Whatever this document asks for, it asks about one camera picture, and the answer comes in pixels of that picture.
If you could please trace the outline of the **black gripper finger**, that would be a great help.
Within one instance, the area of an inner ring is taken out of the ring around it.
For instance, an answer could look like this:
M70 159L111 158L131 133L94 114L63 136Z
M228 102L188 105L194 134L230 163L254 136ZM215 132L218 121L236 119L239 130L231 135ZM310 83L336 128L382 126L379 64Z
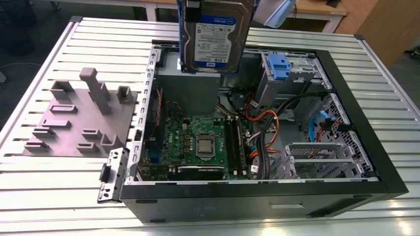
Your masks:
M186 1L186 14L188 15L200 14L200 0Z

